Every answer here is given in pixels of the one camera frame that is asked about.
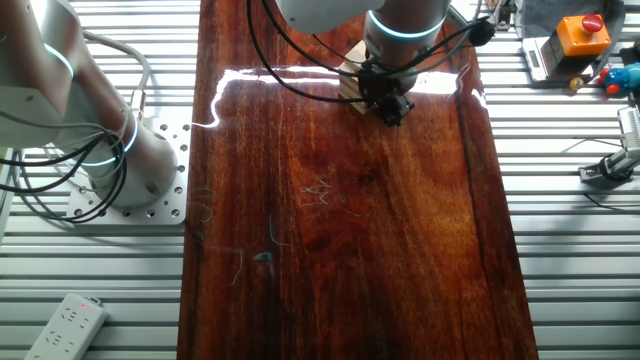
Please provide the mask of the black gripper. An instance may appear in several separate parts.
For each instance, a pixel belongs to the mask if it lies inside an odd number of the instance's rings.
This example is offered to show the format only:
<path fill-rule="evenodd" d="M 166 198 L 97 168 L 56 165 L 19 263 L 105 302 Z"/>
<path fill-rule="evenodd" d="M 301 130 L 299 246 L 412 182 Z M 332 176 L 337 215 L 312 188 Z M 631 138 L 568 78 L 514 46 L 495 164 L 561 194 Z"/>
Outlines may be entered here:
<path fill-rule="evenodd" d="M 415 104 L 403 96 L 413 87 L 413 77 L 407 71 L 398 75 L 382 76 L 381 73 L 395 70 L 395 67 L 369 61 L 368 70 L 375 77 L 359 77 L 358 86 L 364 99 L 364 108 L 372 108 L 378 100 L 378 117 L 387 126 L 400 126 L 402 119 L 415 108 Z"/>

